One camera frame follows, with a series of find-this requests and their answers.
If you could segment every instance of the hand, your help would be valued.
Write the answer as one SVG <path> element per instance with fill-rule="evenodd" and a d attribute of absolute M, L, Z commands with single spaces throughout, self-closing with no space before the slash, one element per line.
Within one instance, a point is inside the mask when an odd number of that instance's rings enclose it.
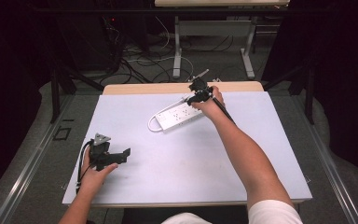
<path fill-rule="evenodd" d="M 81 180 L 79 194 L 85 194 L 92 199 L 94 198 L 95 194 L 97 194 L 97 192 L 100 190 L 107 175 L 109 175 L 113 170 L 118 168 L 118 165 L 117 163 L 113 163 L 106 166 L 101 171 L 93 170 L 92 168 L 90 168 L 89 152 L 90 147 L 87 148 L 84 155 L 83 166 L 81 168 L 81 174 L 84 175 Z"/>
<path fill-rule="evenodd" d="M 222 92 L 219 91 L 219 88 L 216 86 L 212 86 L 212 94 L 214 97 L 222 104 L 225 105 Z M 209 119 L 211 119 L 214 116 L 218 115 L 224 115 L 222 110 L 217 106 L 217 104 L 212 100 L 208 99 L 206 102 L 203 103 L 192 103 L 191 104 L 194 108 L 202 110 L 202 113 Z"/>

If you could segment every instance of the white power strip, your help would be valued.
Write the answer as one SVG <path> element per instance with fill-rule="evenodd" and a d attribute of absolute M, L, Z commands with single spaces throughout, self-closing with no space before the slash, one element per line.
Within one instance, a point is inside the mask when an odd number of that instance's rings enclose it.
<path fill-rule="evenodd" d="M 156 120 L 162 130 L 167 130 L 174 126 L 188 123 L 193 119 L 201 117 L 202 115 L 202 111 L 193 108 L 187 103 L 182 103 L 176 107 L 156 114 Z"/>

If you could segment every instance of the person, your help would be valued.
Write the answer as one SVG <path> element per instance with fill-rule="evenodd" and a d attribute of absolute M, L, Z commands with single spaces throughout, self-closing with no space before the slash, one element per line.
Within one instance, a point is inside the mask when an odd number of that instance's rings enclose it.
<path fill-rule="evenodd" d="M 213 86 L 213 97 L 224 105 L 223 95 L 215 86 Z M 191 105 L 200 109 L 215 126 L 228 157 L 246 188 L 249 223 L 302 223 L 286 189 L 261 147 L 238 128 L 212 99 Z M 88 167 L 88 162 L 90 160 L 86 152 L 83 167 Z M 113 164 L 100 173 L 87 171 L 88 174 L 86 173 L 82 180 L 79 193 L 62 217 L 62 223 L 70 223 L 65 220 L 73 220 L 72 218 L 75 217 L 82 218 L 76 223 L 86 222 L 92 197 L 97 193 L 104 178 L 115 168 L 117 165 Z M 209 222 L 189 213 L 178 214 L 163 222 L 163 224 L 173 223 Z"/>

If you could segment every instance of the black curtain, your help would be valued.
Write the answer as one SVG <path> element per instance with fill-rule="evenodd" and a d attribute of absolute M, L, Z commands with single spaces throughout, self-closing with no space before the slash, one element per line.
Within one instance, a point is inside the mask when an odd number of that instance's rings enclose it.
<path fill-rule="evenodd" d="M 32 125 L 49 82 L 32 26 L 16 1 L 0 1 L 0 178 Z"/>
<path fill-rule="evenodd" d="M 358 167 L 358 1 L 337 1 L 339 20 L 316 55 L 315 97 L 330 125 L 330 148 Z M 292 0 L 296 8 L 332 6 L 333 1 Z M 266 64 L 266 81 L 287 73 L 315 48 L 328 18 L 285 18 Z"/>

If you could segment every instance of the white table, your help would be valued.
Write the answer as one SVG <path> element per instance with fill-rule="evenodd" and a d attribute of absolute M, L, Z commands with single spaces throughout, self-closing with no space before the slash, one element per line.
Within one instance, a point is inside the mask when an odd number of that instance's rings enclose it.
<path fill-rule="evenodd" d="M 284 6 L 290 0 L 156 0 L 157 7 L 266 7 Z M 232 35 L 247 36 L 245 48 L 241 49 L 241 57 L 245 66 L 246 75 L 255 78 L 249 51 L 255 35 L 257 17 L 250 21 L 179 21 L 175 17 L 175 59 L 173 63 L 174 78 L 180 76 L 182 49 L 180 48 L 181 35 Z"/>
<path fill-rule="evenodd" d="M 265 150 L 295 203 L 310 189 L 267 92 L 258 82 L 215 83 L 237 125 Z M 205 117 L 167 133 L 152 133 L 156 112 L 189 93 L 187 83 L 111 85 L 95 108 L 84 143 L 101 133 L 112 137 L 109 151 L 131 147 L 127 163 L 109 175 L 93 206 L 161 207 L 246 204 L 246 191 L 216 129 Z M 62 203 L 76 196 L 77 167 Z"/>

